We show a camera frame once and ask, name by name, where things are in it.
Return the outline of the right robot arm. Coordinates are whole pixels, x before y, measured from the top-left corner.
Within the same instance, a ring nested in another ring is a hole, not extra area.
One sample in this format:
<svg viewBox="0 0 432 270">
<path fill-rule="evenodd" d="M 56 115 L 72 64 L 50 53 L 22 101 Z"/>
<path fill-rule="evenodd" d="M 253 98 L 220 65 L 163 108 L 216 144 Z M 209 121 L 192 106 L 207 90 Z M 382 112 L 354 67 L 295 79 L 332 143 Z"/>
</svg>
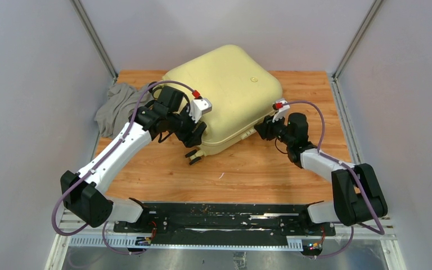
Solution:
<svg viewBox="0 0 432 270">
<path fill-rule="evenodd" d="M 320 150 L 309 141 L 308 122 L 305 115 L 292 113 L 285 120 L 267 116 L 255 126 L 264 140 L 277 140 L 286 145 L 289 160 L 297 167 L 316 173 L 331 183 L 332 201 L 315 202 L 304 207 L 299 218 L 300 230 L 312 235 L 321 223 L 360 225 L 384 234 L 380 218 L 388 213 L 388 206 L 373 167 L 369 164 L 343 162 Z"/>
</svg>

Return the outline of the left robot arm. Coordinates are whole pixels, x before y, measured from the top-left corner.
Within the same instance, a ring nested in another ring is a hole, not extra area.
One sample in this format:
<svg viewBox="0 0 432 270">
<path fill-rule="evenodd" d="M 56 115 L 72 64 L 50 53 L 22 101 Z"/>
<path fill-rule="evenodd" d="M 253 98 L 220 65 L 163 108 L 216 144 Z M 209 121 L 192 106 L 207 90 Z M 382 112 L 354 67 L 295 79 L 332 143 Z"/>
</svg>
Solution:
<svg viewBox="0 0 432 270">
<path fill-rule="evenodd" d="M 168 85 L 156 100 L 139 105 L 112 142 L 76 173 L 66 171 L 60 179 L 61 203 L 80 218 L 84 226 L 99 227 L 105 222 L 128 222 L 136 232 L 150 225 L 143 203 L 136 199 L 109 198 L 110 184 L 130 159 L 155 138 L 163 142 L 164 132 L 175 134 L 185 147 L 201 144 L 206 124 L 202 117 L 211 112 L 211 102 L 193 90 L 193 99 Z"/>
</svg>

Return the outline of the cream suitcase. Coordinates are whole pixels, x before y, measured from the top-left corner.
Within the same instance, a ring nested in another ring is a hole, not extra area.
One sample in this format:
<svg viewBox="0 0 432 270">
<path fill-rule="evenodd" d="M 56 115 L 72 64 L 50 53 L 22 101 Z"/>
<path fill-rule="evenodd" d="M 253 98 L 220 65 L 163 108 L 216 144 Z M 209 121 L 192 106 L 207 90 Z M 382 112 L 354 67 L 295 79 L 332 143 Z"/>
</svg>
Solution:
<svg viewBox="0 0 432 270">
<path fill-rule="evenodd" d="M 166 72 L 163 80 L 177 81 L 171 87 L 198 91 L 212 104 L 202 116 L 206 124 L 201 144 L 187 154 L 194 164 L 216 155 L 254 134 L 254 126 L 273 115 L 273 103 L 282 98 L 282 85 L 241 47 L 228 44 Z"/>
</svg>

